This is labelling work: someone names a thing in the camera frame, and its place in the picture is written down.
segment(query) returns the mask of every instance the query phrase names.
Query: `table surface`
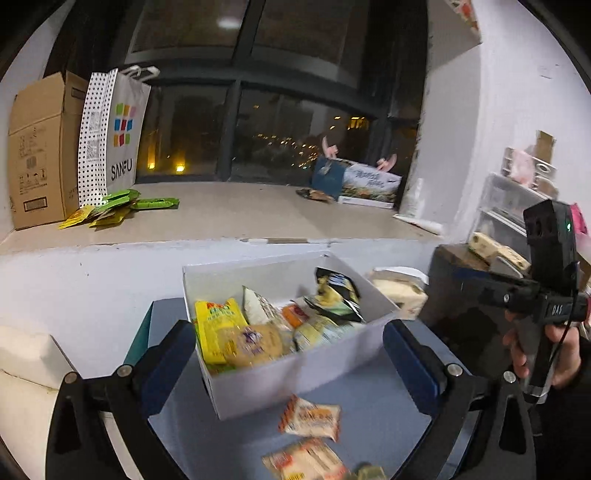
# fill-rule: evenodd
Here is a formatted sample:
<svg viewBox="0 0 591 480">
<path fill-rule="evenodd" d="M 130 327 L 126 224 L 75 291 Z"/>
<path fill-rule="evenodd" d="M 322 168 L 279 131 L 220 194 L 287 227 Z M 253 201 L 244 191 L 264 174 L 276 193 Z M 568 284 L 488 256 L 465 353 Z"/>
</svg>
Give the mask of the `table surface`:
<svg viewBox="0 0 591 480">
<path fill-rule="evenodd" d="M 177 320 L 186 318 L 183 299 L 156 301 L 149 345 L 158 344 Z M 406 324 L 418 341 L 431 347 L 444 364 L 458 362 L 421 322 Z M 416 409 L 384 350 L 360 368 L 300 396 L 315 403 L 341 406 L 339 442 L 326 442 L 351 470 L 362 462 L 369 462 L 383 467 L 388 477 L 392 476 L 430 421 Z M 162 412 L 150 418 L 150 423 L 191 480 L 271 480 L 273 477 L 261 458 L 300 439 L 278 431 L 284 409 L 285 404 L 280 404 L 220 421 L 203 384 L 195 354 Z M 474 421 L 475 416 L 471 416 L 439 478 L 450 478 L 454 474 Z"/>
</svg>

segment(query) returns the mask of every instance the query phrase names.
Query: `yellow package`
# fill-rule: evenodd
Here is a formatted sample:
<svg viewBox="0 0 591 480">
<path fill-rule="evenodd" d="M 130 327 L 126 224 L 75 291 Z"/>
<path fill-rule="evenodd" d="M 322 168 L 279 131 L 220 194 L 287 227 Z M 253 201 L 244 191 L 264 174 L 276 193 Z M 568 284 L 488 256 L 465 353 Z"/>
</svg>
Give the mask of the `yellow package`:
<svg viewBox="0 0 591 480">
<path fill-rule="evenodd" d="M 114 209 L 109 212 L 108 215 L 101 216 L 92 222 L 89 226 L 105 226 L 105 225 L 117 225 L 121 223 L 127 214 L 131 211 L 129 207 L 121 207 Z"/>
<path fill-rule="evenodd" d="M 58 227 L 60 230 L 69 226 L 78 225 L 84 222 L 95 209 L 94 205 L 84 205 L 81 209 L 75 211 L 70 217 Z"/>
<path fill-rule="evenodd" d="M 217 339 L 218 331 L 248 325 L 238 303 L 234 299 L 229 299 L 225 305 L 196 301 L 195 312 L 197 312 L 197 334 L 203 360 L 207 364 L 225 364 L 226 359 Z"/>
</svg>

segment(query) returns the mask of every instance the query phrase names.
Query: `white box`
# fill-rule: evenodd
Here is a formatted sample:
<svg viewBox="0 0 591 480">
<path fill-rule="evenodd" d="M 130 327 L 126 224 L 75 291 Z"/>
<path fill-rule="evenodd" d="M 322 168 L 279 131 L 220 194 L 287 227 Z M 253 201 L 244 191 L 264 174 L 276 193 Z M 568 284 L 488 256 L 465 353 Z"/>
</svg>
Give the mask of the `white box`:
<svg viewBox="0 0 591 480">
<path fill-rule="evenodd" d="M 233 297 L 241 304 L 243 285 L 276 305 L 314 294 L 316 267 L 335 270 L 355 282 L 367 326 L 331 345 L 216 376 L 209 374 L 197 348 L 207 391 L 221 420 L 313 390 L 370 360 L 382 346 L 384 326 L 398 317 L 398 307 L 329 251 L 183 267 L 185 303 L 191 320 L 196 317 L 197 300 L 224 303 Z"/>
</svg>

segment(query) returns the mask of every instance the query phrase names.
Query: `screw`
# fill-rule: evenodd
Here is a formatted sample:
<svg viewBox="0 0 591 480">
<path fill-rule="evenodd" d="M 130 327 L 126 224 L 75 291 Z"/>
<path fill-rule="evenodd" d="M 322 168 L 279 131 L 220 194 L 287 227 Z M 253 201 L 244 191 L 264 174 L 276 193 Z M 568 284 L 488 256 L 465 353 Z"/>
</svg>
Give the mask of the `screw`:
<svg viewBox="0 0 591 480">
<path fill-rule="evenodd" d="M 117 369 L 117 375 L 119 375 L 120 377 L 128 377 L 131 374 L 132 370 L 133 368 L 131 367 L 131 365 L 121 365 Z"/>
<path fill-rule="evenodd" d="M 76 380 L 78 380 L 78 374 L 76 372 L 70 372 L 64 377 L 64 382 L 67 384 L 74 383 Z"/>
<path fill-rule="evenodd" d="M 464 370 L 462 370 L 462 367 L 458 364 L 449 364 L 447 366 L 447 373 L 453 377 L 459 377 L 464 373 Z"/>
<path fill-rule="evenodd" d="M 517 377 L 515 376 L 515 374 L 513 372 L 508 372 L 508 371 L 503 374 L 503 378 L 508 383 L 514 383 L 515 380 L 517 380 Z"/>
</svg>

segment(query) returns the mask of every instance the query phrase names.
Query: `hand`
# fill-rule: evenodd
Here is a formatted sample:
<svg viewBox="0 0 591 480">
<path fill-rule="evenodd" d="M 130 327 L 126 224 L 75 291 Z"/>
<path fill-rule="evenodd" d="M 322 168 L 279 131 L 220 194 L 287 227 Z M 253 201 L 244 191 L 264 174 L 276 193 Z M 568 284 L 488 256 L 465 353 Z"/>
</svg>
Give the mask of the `hand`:
<svg viewBox="0 0 591 480">
<path fill-rule="evenodd" d="M 505 318 L 512 322 L 517 318 L 515 313 L 505 312 Z M 562 338 L 564 329 L 566 327 L 558 327 L 555 325 L 546 325 L 544 328 L 546 337 L 552 343 L 558 343 Z M 511 347 L 511 359 L 513 360 L 513 369 L 515 375 L 520 378 L 525 378 L 530 374 L 530 369 L 527 366 L 527 359 L 525 353 L 519 345 L 517 339 L 517 331 L 511 329 L 503 337 L 503 345 Z M 571 327 L 569 332 L 564 337 L 564 342 L 560 353 L 558 354 L 558 363 L 554 370 L 552 377 L 552 385 L 555 388 L 564 388 L 572 382 L 573 378 L 581 368 L 581 356 L 579 354 L 579 330 L 577 327 Z"/>
</svg>

